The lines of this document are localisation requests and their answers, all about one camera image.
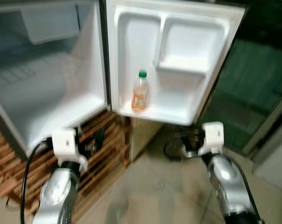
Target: tiled floor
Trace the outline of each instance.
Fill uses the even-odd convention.
[[[164,158],[162,147],[175,131],[164,127],[79,224],[224,223],[203,163],[170,163]],[[262,218],[267,224],[282,224],[282,191],[255,178],[250,161],[225,152],[243,167]],[[19,212],[6,211],[4,201],[0,223],[19,223]]]

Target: bottle cap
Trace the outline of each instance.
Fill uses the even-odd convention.
[[[145,78],[147,75],[146,71],[139,71],[139,77]]]

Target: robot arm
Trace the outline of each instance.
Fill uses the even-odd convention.
[[[227,224],[261,224],[246,177],[237,163],[222,154],[223,124],[203,124],[204,144],[198,155],[206,164],[210,182]]]
[[[71,224],[80,173],[87,169],[87,159],[79,153],[76,139],[74,129],[63,129],[52,135],[59,168],[42,187],[33,224]]]

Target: plastic bottle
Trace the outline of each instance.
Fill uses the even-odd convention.
[[[148,106],[149,84],[147,82],[146,76],[146,71],[139,71],[139,77],[134,82],[132,109],[136,112],[144,111]]]

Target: refrigerator door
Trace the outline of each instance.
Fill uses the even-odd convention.
[[[107,0],[112,109],[129,117],[190,125],[231,46],[243,8],[188,1]],[[149,104],[131,109],[146,70]]]

